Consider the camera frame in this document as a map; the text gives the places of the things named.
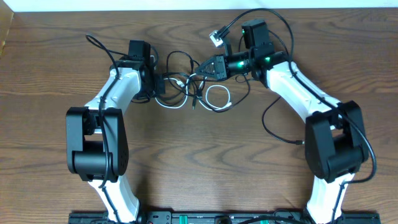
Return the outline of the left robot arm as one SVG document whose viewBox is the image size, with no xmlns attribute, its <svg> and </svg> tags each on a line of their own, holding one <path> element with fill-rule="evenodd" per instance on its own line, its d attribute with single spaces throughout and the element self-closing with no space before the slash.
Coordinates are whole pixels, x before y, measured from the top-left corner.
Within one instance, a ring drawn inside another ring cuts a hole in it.
<svg viewBox="0 0 398 224">
<path fill-rule="evenodd" d="M 84 106 L 66 113 L 67 166 L 98 193 L 104 212 L 72 212 L 69 223 L 147 223 L 125 175 L 129 148 L 124 114 L 132 102 L 148 103 L 164 92 L 154 70 L 159 55 L 143 40 L 112 59 L 109 78 Z"/>
</svg>

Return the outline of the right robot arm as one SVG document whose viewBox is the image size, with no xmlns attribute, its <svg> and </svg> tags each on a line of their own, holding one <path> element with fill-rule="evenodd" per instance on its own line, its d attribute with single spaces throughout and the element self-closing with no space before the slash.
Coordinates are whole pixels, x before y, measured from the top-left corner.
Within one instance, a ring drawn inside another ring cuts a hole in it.
<svg viewBox="0 0 398 224">
<path fill-rule="evenodd" d="M 314 174 L 304 213 L 309 223 L 360 223 L 367 219 L 366 215 L 342 211 L 347 187 L 358 183 L 355 173 L 367 160 L 376 161 L 365 135 L 361 108 L 354 101 L 343 103 L 322 91 L 299 70 L 291 52 L 276 51 L 265 21 L 247 21 L 241 28 L 246 50 L 232 52 L 228 26 L 214 30 L 209 38 L 216 47 L 223 47 L 224 53 L 203 62 L 196 73 L 217 81 L 251 73 L 300 116 L 305 137 L 294 144 L 304 145 Z"/>
</svg>

